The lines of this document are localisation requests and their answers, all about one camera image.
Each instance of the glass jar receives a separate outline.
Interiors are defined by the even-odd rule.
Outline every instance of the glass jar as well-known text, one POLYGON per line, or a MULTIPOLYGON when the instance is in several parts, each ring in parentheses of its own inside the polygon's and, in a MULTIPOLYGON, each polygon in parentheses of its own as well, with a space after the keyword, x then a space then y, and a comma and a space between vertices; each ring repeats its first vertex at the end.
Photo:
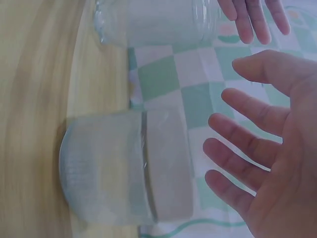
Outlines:
POLYGON ((211 41, 217 0, 96 0, 94 27, 102 44, 123 47, 211 41))
POLYGON ((59 174, 72 211, 89 223, 151 225, 190 218, 193 188, 179 110, 77 119, 59 174))

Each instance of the hand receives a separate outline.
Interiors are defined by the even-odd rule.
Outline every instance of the hand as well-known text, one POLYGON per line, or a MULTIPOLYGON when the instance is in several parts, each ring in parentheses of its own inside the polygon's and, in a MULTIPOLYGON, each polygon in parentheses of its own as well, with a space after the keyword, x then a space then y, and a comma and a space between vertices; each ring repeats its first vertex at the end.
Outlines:
POLYGON ((237 59, 233 67, 249 81, 271 83, 290 97, 291 108, 269 106, 236 89, 223 100, 260 129, 283 138, 258 138, 231 119, 214 114, 209 125, 261 169, 216 139, 204 152, 257 194, 236 187, 217 171, 206 173, 209 187, 233 207, 257 238, 310 238, 317 234, 317 63, 274 51, 237 59))
MULTIPOLYGON (((230 21, 235 21, 241 40, 245 44, 253 41, 253 31, 262 44, 271 42, 271 35, 265 21, 261 0, 218 0, 219 5, 230 21)), ((287 35, 290 25, 281 0, 265 0, 279 30, 287 35)))

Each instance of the white square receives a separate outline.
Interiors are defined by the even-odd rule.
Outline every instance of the white square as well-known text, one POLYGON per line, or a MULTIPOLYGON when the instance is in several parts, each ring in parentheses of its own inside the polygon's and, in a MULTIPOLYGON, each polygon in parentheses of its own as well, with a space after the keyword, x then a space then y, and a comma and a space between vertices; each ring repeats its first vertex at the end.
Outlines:
POLYGON ((224 81, 214 48, 198 49, 203 70, 210 82, 224 81))
POLYGON ((317 54, 313 54, 313 53, 303 53, 303 55, 304 55, 304 58, 305 58, 305 59, 317 61, 317 54))
POLYGON ((248 47, 238 34, 235 22, 219 22, 217 25, 217 37, 213 41, 215 47, 248 47))
POLYGON ((269 27, 281 50, 301 51, 301 47, 293 31, 291 31, 289 35, 284 36, 277 28, 276 24, 270 24, 269 27))
POLYGON ((146 101, 144 103, 144 107, 146 110, 171 108, 171 107, 178 108, 180 110, 180 116, 181 116, 184 129, 187 130, 182 93, 180 90, 176 90, 171 93, 167 93, 163 96, 159 96, 152 100, 146 101))
POLYGON ((173 55, 172 46, 145 46, 134 49, 138 67, 173 55))
POLYGON ((131 70, 129 72, 129 83, 131 102, 136 105, 142 104, 143 97, 137 69, 131 70))
MULTIPOLYGON (((266 90, 260 83, 253 83, 247 80, 231 80, 226 81, 226 88, 239 89, 240 91, 269 104, 269 98, 266 90)), ((233 114, 237 121, 248 120, 244 115, 240 114, 236 110, 233 110, 233 114)))
POLYGON ((181 87, 208 82, 198 50, 175 54, 174 60, 181 87))

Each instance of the wooden table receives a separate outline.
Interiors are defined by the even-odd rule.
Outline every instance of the wooden table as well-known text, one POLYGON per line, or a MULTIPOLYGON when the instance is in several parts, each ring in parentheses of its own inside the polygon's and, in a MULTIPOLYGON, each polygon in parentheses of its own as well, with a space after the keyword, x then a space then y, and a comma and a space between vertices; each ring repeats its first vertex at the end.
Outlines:
POLYGON ((67 119, 128 107, 127 53, 93 38, 94 0, 0 0, 0 237, 134 238, 68 210, 67 119))

